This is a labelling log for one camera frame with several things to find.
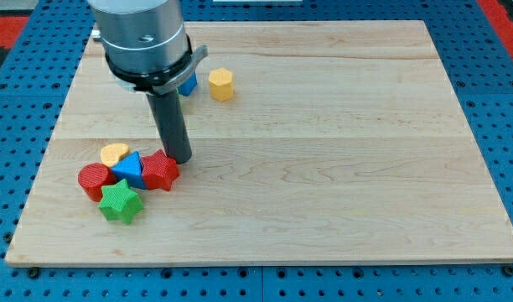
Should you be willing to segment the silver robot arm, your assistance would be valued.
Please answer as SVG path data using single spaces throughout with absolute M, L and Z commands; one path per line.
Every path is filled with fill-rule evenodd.
M 147 96 L 164 152 L 179 164 L 192 157 L 178 88 L 208 55 L 194 49 L 179 0 L 89 0 L 111 73 Z

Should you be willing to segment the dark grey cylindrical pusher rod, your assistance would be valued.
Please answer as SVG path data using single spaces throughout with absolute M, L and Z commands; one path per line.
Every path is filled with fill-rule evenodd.
M 177 164 L 188 162 L 192 157 L 192 150 L 178 92 L 147 95 L 147 99 L 164 152 Z

